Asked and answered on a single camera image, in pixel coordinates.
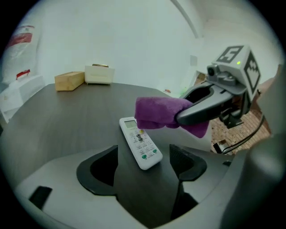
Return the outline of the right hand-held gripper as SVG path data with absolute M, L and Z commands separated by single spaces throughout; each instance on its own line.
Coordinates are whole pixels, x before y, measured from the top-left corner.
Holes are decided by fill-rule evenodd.
M 251 47 L 229 46 L 206 69 L 206 79 L 212 84 L 197 84 L 180 96 L 192 106 L 178 113 L 176 121 L 195 125 L 220 115 L 220 121 L 228 129 L 242 124 L 241 117 L 249 112 L 261 79 Z M 214 85 L 225 91 L 215 91 Z M 223 104 L 230 100 L 230 107 L 221 112 Z

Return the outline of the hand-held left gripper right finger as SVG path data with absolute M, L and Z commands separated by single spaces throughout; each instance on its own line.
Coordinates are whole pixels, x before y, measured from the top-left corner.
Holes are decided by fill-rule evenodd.
M 169 160 L 178 178 L 178 188 L 173 205 L 171 220 L 174 220 L 198 205 L 198 202 L 184 191 L 183 182 L 192 182 L 204 174 L 207 163 L 201 157 L 177 145 L 169 146 Z

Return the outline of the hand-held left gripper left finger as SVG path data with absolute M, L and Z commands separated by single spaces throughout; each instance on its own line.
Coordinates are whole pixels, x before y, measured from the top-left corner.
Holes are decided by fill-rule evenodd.
M 118 167 L 118 146 L 114 145 L 82 161 L 76 176 L 79 183 L 94 195 L 117 196 L 114 176 Z

